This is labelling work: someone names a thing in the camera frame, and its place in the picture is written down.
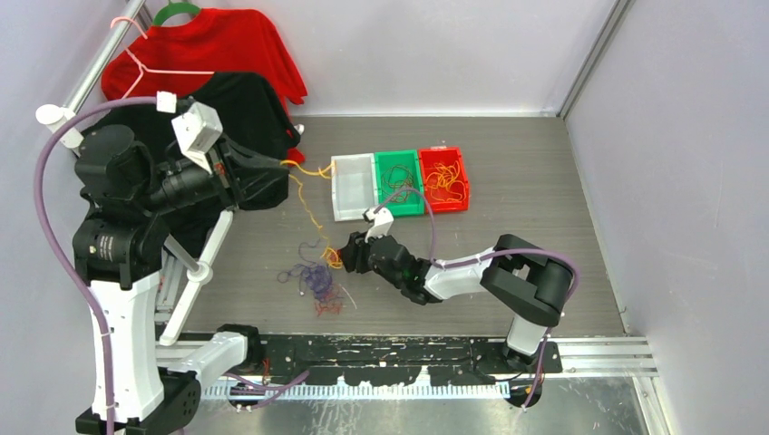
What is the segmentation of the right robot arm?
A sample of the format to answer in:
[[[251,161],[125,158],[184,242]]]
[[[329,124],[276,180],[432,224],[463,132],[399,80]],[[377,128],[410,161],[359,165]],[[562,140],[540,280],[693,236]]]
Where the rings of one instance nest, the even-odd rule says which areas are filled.
[[[538,361],[580,280],[564,255],[511,234],[475,256],[430,260],[414,256],[392,236],[354,232],[338,254],[346,272],[373,272],[419,305],[459,295],[493,295],[513,313],[503,359],[515,372],[526,372]]]

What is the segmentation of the red t-shirt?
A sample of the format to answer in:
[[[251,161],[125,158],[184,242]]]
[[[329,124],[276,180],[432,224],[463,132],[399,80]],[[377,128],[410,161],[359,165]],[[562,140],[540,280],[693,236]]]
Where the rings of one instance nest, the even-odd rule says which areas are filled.
[[[256,9],[203,8],[186,24],[152,26],[147,35],[148,40],[139,36],[128,48],[150,68],[256,73],[273,87],[287,116],[287,105],[300,105],[307,96],[303,78],[277,28]],[[133,60],[127,53],[120,53],[102,73],[102,93],[109,100],[120,99],[137,74]],[[187,97],[213,75],[146,73],[131,96],[153,96],[164,91]],[[295,125],[294,129],[300,141]],[[297,146],[288,153],[287,160],[301,164],[305,156]]]

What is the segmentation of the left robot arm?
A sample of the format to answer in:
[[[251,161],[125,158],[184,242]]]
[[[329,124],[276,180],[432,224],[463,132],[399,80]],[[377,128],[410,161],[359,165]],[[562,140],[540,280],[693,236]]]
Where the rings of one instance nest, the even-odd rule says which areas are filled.
[[[95,302],[94,332],[110,340],[97,367],[92,407],[80,415],[81,434],[109,429],[171,434],[193,419],[202,391],[232,368],[258,371],[265,360],[254,326],[225,324],[187,359],[157,363],[154,310],[162,254],[184,256],[164,221],[173,210],[217,198],[225,207],[261,181],[286,180],[288,169],[228,139],[215,150],[221,170],[190,163],[163,175],[146,147],[123,125],[87,136],[75,165],[90,209],[73,237],[74,270]]]

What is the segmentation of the red plastic bin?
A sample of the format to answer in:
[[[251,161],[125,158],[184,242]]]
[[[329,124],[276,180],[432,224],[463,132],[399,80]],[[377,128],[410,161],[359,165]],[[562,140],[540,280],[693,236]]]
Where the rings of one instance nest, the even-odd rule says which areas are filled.
[[[469,208],[471,187],[458,147],[432,147],[417,151],[424,195],[433,213]]]

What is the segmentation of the green plastic bin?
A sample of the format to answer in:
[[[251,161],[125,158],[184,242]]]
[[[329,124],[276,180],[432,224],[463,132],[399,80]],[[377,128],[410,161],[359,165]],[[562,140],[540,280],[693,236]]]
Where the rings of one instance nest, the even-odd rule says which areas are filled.
[[[423,179],[416,150],[381,151],[375,154],[375,174],[382,203],[403,187],[423,193]],[[424,200],[410,190],[400,192],[385,205],[394,217],[419,216]]]

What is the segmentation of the pink hanger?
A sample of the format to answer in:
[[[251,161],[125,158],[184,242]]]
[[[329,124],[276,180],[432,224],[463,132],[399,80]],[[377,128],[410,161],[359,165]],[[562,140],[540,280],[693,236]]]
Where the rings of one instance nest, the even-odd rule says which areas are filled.
[[[147,32],[138,24],[138,22],[134,18],[130,18],[128,16],[117,16],[111,20],[110,27],[113,28],[117,24],[130,24],[133,27],[136,28],[136,30],[139,32],[140,37],[144,40],[148,40],[149,36],[147,35]],[[126,99],[130,97],[134,91],[134,89],[139,85],[141,80],[143,79],[144,75],[146,73],[153,73],[153,74],[163,74],[163,75],[213,75],[214,72],[210,71],[184,71],[184,70],[163,70],[163,69],[154,69],[148,67],[145,63],[143,63],[139,57],[128,47],[125,47],[123,50],[127,55],[133,60],[137,67],[137,77],[127,88],[127,90],[122,95],[122,99]]]

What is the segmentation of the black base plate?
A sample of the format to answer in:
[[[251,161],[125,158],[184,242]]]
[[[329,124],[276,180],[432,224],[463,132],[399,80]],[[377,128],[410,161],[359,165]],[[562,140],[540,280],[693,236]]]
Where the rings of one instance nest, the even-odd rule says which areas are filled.
[[[426,373],[432,386],[527,380],[534,360],[516,359],[502,339],[469,336],[264,334],[257,359],[230,368],[284,384],[308,372],[307,385],[410,385]]]

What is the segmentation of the black t-shirt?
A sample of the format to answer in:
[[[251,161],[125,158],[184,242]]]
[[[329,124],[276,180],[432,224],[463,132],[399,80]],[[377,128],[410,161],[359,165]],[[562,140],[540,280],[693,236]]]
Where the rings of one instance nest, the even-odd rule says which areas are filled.
[[[217,72],[190,95],[215,109],[224,135],[236,145],[279,161],[299,144],[294,125],[267,79],[253,72]],[[182,159],[171,127],[172,116],[149,105],[113,109],[91,127],[87,135],[108,125],[125,125],[149,149],[157,163]],[[209,198],[164,217],[170,233],[192,256],[198,257],[207,234],[224,206]]]

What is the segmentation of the white plastic bin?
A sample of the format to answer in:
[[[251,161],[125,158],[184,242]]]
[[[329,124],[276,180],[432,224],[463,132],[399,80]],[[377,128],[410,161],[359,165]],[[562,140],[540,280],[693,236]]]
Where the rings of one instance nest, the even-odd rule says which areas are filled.
[[[378,204],[374,153],[331,157],[332,209],[335,221],[360,220]]]

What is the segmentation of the white clothes rack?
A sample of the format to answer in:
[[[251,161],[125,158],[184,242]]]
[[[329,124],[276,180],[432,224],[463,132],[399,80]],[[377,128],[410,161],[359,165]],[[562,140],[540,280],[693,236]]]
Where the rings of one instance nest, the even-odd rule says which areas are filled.
[[[145,13],[146,8],[142,1],[128,1],[119,13],[119,16],[128,16],[135,19]],[[106,63],[111,59],[130,26],[130,24],[117,24],[109,31],[107,39],[92,59],[84,76],[63,107],[55,104],[45,104],[36,110],[35,117],[37,121],[52,133],[50,143],[44,146],[44,152],[41,154],[38,160],[38,168],[35,170],[34,197],[37,202],[42,200],[43,169],[53,146],[60,143],[67,149],[75,150],[83,141],[83,135],[75,130],[73,126],[68,127],[66,123],[81,109],[92,92],[93,86],[100,78]],[[176,257],[176,264],[187,268],[188,283],[181,292],[180,299],[170,315],[165,329],[161,333],[160,345],[170,347],[178,341],[182,326],[189,317],[200,289],[213,277],[212,265],[222,246],[224,237],[229,231],[232,220],[233,213],[231,211],[223,211],[220,214],[217,224],[200,258],[197,260],[184,251],[176,240],[172,238],[167,239],[166,247]]]

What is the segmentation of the green hanger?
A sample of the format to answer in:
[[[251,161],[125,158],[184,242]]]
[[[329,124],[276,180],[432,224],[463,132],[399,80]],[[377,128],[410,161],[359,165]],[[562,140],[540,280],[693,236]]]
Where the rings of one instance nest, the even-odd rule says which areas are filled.
[[[187,1],[168,1],[157,14],[153,17],[153,26],[162,26],[168,22],[172,17],[177,15],[192,15],[199,14],[201,8]]]

